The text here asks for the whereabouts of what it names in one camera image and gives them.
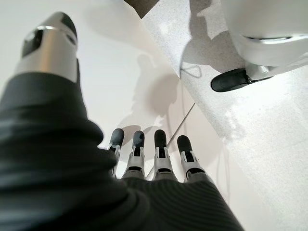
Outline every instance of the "white floor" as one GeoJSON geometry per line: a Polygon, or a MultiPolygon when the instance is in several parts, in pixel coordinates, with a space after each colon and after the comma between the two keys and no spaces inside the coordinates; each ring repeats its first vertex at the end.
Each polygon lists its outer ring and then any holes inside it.
{"type": "Polygon", "coordinates": [[[308,230],[308,66],[217,93],[211,79],[243,66],[219,0],[160,0],[142,22],[273,214],[275,229],[308,230]]]}

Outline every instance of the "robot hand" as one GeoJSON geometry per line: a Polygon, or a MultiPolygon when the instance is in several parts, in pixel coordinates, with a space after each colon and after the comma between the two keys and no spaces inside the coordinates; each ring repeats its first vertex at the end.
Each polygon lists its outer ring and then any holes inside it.
{"type": "MultiPolygon", "coordinates": [[[[120,157],[120,148],[124,139],[124,132],[117,128],[114,130],[109,150],[116,155],[117,162],[120,157]]],[[[129,155],[127,168],[122,178],[139,178],[145,180],[144,173],[144,133],[136,131],[133,137],[132,150],[129,155]]],[[[174,180],[178,181],[173,169],[167,149],[166,134],[163,130],[157,130],[154,135],[155,156],[154,156],[154,178],[153,180],[174,180]]],[[[196,182],[199,180],[207,180],[212,182],[211,178],[206,174],[200,166],[199,160],[193,153],[190,140],[186,136],[178,137],[178,148],[180,151],[181,165],[185,174],[184,182],[196,182]]],[[[113,177],[116,177],[116,166],[112,170],[113,177]]]]}

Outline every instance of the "black rubber fingertip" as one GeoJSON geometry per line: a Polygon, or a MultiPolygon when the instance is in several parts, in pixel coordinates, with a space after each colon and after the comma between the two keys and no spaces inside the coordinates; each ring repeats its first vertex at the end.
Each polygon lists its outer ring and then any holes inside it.
{"type": "Polygon", "coordinates": [[[123,129],[117,128],[113,131],[111,135],[110,143],[112,143],[112,145],[120,145],[121,147],[123,143],[123,139],[124,139],[123,129]]]}
{"type": "Polygon", "coordinates": [[[144,146],[144,133],[142,131],[136,131],[133,138],[133,146],[140,148],[144,146]]]}
{"type": "Polygon", "coordinates": [[[166,134],[163,130],[157,130],[155,132],[154,143],[155,143],[155,147],[159,147],[160,149],[167,147],[166,134]]]}
{"type": "Polygon", "coordinates": [[[72,19],[70,18],[70,16],[68,16],[67,14],[65,14],[64,12],[61,12],[61,14],[63,15],[61,23],[63,23],[64,25],[66,25],[68,28],[70,28],[72,30],[72,32],[75,34],[76,38],[77,38],[77,31],[76,31],[76,27],[72,21],[72,19]]]}
{"type": "Polygon", "coordinates": [[[193,150],[189,138],[184,135],[178,137],[178,148],[180,153],[190,152],[193,150]]]}

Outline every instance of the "silver metal joint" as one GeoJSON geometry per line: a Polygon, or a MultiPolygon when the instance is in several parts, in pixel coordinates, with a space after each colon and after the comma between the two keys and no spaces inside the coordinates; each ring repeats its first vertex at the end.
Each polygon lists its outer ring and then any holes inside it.
{"type": "Polygon", "coordinates": [[[22,58],[14,75],[49,73],[77,82],[77,33],[72,20],[62,12],[39,24],[24,40],[22,58]]]}

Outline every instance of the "black fabric sleeve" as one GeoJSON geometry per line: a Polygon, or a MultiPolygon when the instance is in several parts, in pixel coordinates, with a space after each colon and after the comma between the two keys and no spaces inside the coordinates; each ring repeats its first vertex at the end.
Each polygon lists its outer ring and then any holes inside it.
{"type": "Polygon", "coordinates": [[[142,226],[148,199],[110,177],[116,161],[97,147],[102,139],[79,84],[43,73],[12,78],[0,102],[0,230],[142,226]]]}

